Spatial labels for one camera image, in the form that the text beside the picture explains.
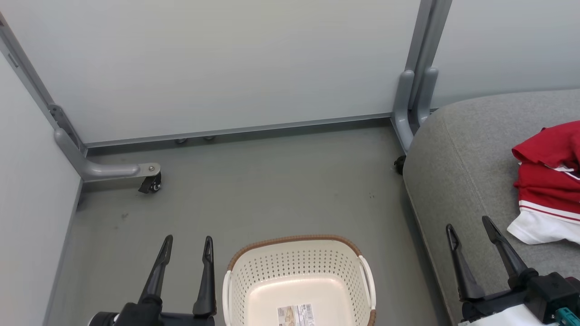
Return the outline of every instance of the metal frame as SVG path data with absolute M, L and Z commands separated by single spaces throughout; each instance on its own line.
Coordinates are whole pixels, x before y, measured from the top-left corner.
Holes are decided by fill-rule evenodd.
M 91 162 L 78 150 L 62 128 L 55 130 L 55 141 L 85 182 L 148 177 L 161 172 L 161 166 L 158 163 L 98 164 Z
M 415 29 L 413 30 L 413 37 L 411 38 L 411 46 L 409 47 L 405 70 L 399 76 L 399 83 L 393 103 L 391 122 L 405 153 L 409 150 L 411 141 L 413 140 L 413 132 L 411 130 L 411 124 L 409 123 L 408 114 L 408 110 L 411 108 L 411 91 L 416 81 L 416 66 L 421 55 L 421 49 L 429 25 L 429 14 L 434 1 L 437 0 L 421 0 L 419 4 L 419 11 L 417 13 Z
M 85 144 L 68 120 L 64 110 L 54 103 L 2 13 L 0 13 L 0 51 L 55 129 L 56 143 L 84 182 L 159 175 L 161 166 L 158 163 L 105 165 L 86 159 Z
M 438 69 L 432 67 L 439 40 L 443 34 L 452 0 L 434 0 L 421 53 L 415 68 L 415 82 L 411 91 L 411 111 L 419 125 L 429 116 L 431 98 L 437 81 Z
M 74 130 L 72 124 L 67 119 L 63 108 L 54 103 L 48 90 L 42 83 L 37 72 L 34 70 L 32 64 L 24 53 L 24 50 L 22 50 L 20 47 L 16 37 L 10 30 L 6 20 L 2 17 L 1 13 L 0 37 L 4 42 L 5 49 L 2 49 L 3 44 L 0 44 L 0 50 L 2 50 L 2 52 L 5 54 L 7 60 L 10 60 L 13 63 L 14 70 L 17 72 L 22 82 L 32 94 L 33 98 L 37 101 L 43 114 L 45 114 L 51 125 L 54 127 L 55 139 L 61 138 L 60 134 L 57 135 L 57 132 L 60 133 L 58 129 L 64 129 L 66 134 L 68 134 L 72 139 L 72 142 L 75 144 L 75 146 L 84 154 L 86 154 L 86 150 L 88 148 L 95 147 L 108 147 L 132 143 L 157 142 L 162 140 L 185 139 L 191 137 L 206 137 L 232 133 L 294 128 L 297 126 L 333 124 L 337 122 L 385 117 L 391 117 L 391 121 L 399 141 L 401 142 L 403 150 L 406 153 L 409 150 L 411 141 L 413 139 L 413 132 L 411 129 L 411 124 L 409 123 L 409 110 L 412 111 L 411 114 L 413 118 L 416 118 L 419 125 L 421 125 L 430 114 L 430 100 L 433 94 L 435 82 L 437 80 L 437 70 L 431 68 L 431 64 L 433 63 L 433 58 L 435 57 L 435 53 L 437 51 L 439 39 L 441 38 L 450 6 L 451 0 L 420 1 L 415 29 L 413 31 L 413 36 L 409 46 L 407 62 L 405 63 L 405 70 L 399 77 L 399 83 L 397 86 L 397 91 L 393 103 L 393 110 L 391 113 L 361 115 L 337 119 L 323 119 L 316 121 L 257 126 L 249 128 L 235 128 L 221 131 L 181 133 L 175 135 L 162 135 L 83 144 L 78 134 Z M 125 173 L 129 173 L 127 175 L 120 175 L 120 171 L 117 169 L 117 167 L 113 169 L 105 169 L 99 172 L 100 174 L 97 176 L 94 173 L 89 173 L 88 170 L 86 170 L 90 170 L 90 168 L 87 168 L 87 166 L 91 165 L 90 161 L 85 159 L 85 163 L 79 164 L 77 162 L 77 158 L 72 157 L 70 153 L 67 154 L 67 157 L 71 162 L 75 162 L 75 168 L 78 168 L 77 172 L 79 172 L 81 176 L 84 176 L 84 178 L 87 178 L 87 180 L 103 179 L 105 178 L 104 175 L 107 175 L 107 173 L 111 174 L 108 175 L 105 179 L 127 178 L 131 177 L 134 173 L 132 169 L 135 166 L 131 167 L 132 165 L 128 165 L 125 169 Z

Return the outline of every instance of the sofa cushion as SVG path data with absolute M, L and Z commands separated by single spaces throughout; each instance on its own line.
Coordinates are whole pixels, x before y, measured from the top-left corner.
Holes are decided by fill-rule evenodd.
M 528 267 L 580 278 L 580 245 L 526 245 L 506 229 L 519 214 L 518 162 L 511 149 L 543 127 L 580 120 L 580 90 L 481 97 L 443 107 L 419 128 L 403 177 L 453 323 L 461 303 L 445 226 L 452 223 L 486 294 L 509 289 L 508 275 L 483 228 L 488 215 Z

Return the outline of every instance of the laundry basket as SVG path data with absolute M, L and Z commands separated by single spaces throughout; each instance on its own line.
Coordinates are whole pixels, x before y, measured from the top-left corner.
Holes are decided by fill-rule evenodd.
M 360 250 L 338 236 L 251 244 L 223 280 L 227 326 L 372 326 L 375 283 Z

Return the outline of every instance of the red and white clothing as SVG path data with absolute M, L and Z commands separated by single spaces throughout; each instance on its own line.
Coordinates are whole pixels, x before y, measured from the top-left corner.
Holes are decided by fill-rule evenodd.
M 507 230 L 527 244 L 580 244 L 580 121 L 544 128 L 512 153 L 520 215 Z

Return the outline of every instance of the barcode sticker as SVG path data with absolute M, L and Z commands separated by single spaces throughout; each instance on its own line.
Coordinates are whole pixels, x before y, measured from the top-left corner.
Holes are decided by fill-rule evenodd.
M 316 326 L 312 305 L 278 308 L 278 326 Z

